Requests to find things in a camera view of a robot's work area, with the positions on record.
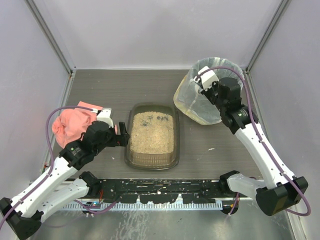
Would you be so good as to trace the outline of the grey plastic litter box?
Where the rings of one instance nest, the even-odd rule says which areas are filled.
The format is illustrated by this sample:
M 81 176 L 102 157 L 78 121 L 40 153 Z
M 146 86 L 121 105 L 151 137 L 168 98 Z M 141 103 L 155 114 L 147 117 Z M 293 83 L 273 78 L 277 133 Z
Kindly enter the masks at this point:
M 180 123 L 178 111 L 173 105 L 143 102 L 136 104 L 129 115 L 129 134 L 131 130 L 134 115 L 143 112 L 161 112 L 173 117 L 174 128 L 174 148 L 173 152 L 167 154 L 143 154 L 136 153 L 130 150 L 131 138 L 125 152 L 125 162 L 128 166 L 142 170 L 165 170 L 175 167 L 180 158 Z

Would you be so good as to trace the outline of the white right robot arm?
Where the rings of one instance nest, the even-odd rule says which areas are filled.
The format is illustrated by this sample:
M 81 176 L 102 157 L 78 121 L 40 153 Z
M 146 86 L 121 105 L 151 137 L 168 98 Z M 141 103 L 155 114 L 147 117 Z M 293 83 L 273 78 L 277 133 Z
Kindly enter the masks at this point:
M 241 86 L 231 77 L 199 79 L 203 94 L 217 107 L 223 124 L 246 147 L 263 179 L 246 177 L 236 170 L 220 176 L 222 192 L 235 192 L 256 200 L 261 211 L 273 216 L 300 202 L 309 184 L 283 163 L 262 133 L 257 117 L 244 104 Z

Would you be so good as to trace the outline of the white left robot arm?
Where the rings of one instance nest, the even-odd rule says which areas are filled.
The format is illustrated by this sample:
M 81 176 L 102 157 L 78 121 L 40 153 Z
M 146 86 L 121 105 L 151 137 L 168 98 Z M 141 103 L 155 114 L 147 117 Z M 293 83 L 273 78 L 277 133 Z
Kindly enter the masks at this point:
M 89 171 L 83 172 L 68 186 L 56 188 L 81 170 L 106 147 L 125 147 L 130 135 L 126 124 L 115 128 L 104 121 L 94 121 L 83 133 L 82 138 L 68 143 L 53 164 L 31 185 L 13 198 L 0 200 L 2 222 L 6 222 L 20 240 L 35 234 L 46 219 L 71 201 L 90 196 L 101 190 L 100 181 Z

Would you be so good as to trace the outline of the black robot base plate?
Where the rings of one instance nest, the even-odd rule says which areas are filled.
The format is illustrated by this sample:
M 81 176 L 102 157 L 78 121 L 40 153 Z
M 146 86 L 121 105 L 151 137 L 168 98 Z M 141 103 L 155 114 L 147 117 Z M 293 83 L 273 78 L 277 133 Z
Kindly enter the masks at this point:
M 182 197 L 183 204 L 215 203 L 217 198 L 234 198 L 235 192 L 223 192 L 217 180 L 211 179 L 100 179 L 95 190 L 85 198 L 104 203 L 135 204 L 174 203 Z

